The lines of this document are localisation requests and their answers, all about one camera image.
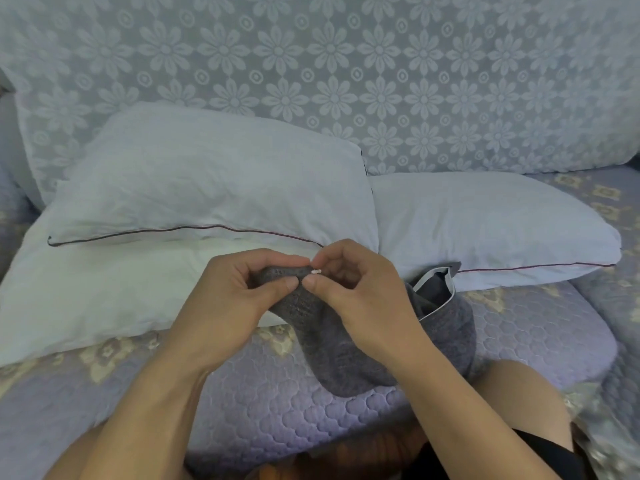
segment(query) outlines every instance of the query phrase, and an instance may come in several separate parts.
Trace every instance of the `forearm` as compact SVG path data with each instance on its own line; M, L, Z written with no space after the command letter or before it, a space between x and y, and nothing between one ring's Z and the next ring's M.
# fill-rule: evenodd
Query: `forearm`
M406 350L389 368L450 478L558 480L427 337Z
M79 480L181 478L206 376L161 349L105 424Z

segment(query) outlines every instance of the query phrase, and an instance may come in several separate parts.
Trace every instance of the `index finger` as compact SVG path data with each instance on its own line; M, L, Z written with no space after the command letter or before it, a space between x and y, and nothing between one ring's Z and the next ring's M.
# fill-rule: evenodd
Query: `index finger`
M247 280L251 273L257 273L267 266L302 267L309 266L309 258L295 254L279 253L270 249L254 249L231 255L234 266Z
M351 239L343 239L318 251L316 257L311 260L311 266L322 269L329 262L342 259L355 265L358 271L364 274L371 269L372 261L377 256L375 252L368 250L363 245Z

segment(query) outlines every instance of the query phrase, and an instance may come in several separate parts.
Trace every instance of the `dark red trim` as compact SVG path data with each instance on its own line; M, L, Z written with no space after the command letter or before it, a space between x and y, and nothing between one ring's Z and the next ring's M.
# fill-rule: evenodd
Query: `dark red trim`
M500 269L464 269L460 270L460 273L469 273L471 271L517 271L519 269L531 269L532 267L549 267L549 266L574 266L581 264L583 266L598 266L598 267L612 267L615 264L597 264L593 262L572 262L572 263L558 263L558 264L533 264L532 266L519 266L519 267L503 267Z
M213 225L209 225L209 226L178 226L178 227L171 227L170 229L137 229L137 230L128 230L128 231L123 231L123 232L116 232L113 234L107 234L107 235L101 235L99 237L90 237L88 239L76 239L75 241L64 241L64 242L52 242L51 241L51 236L49 236L49 238L47 239L47 244L50 245L52 248L58 248L60 246L64 246L65 244L80 244L81 242L93 242L93 241L101 241L103 239L108 239L110 237L117 237L117 236L121 236L121 235L129 235L129 234L140 234L143 232L170 232L170 231L174 231L174 230L179 230L179 229L199 229L199 230L204 230L204 229L214 229L214 228L222 228L222 229L226 229L228 231L231 232L255 232L258 234L271 234L271 235L279 235L281 237L290 237L291 239L295 239L297 241L303 241L303 242L310 242L311 244L316 244L318 246L320 246L321 248L324 247L322 244L316 242L316 241L311 241L310 239L304 239L303 237L298 237L295 235L288 235L288 234L280 234L277 232L272 232L272 231L268 231L268 230L252 230L252 229L233 229L231 227L222 225L222 224L213 224Z

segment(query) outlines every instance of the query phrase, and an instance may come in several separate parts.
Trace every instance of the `stacked pillow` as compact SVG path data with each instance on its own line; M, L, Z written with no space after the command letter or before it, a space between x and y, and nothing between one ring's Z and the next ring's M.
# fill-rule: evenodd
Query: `stacked pillow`
M352 239L460 291L575 278L620 259L585 204L507 173L367 177L356 145L261 118L140 103L84 149L0 286L0 366L168 328L208 260L313 257ZM261 326L281 323L266 314Z

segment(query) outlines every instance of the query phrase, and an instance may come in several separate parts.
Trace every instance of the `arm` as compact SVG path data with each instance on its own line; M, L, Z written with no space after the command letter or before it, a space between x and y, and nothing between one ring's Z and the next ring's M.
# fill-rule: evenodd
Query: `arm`
M260 317L298 286L290 276L249 289L266 266L306 266L309 259L270 250L213 258L163 345L142 368L102 428L81 473L55 465L46 478L178 480L208 375L250 339Z
M323 273L306 276L303 286L331 305L354 343L398 379L450 478L559 480L433 345L387 259L340 241L311 265Z

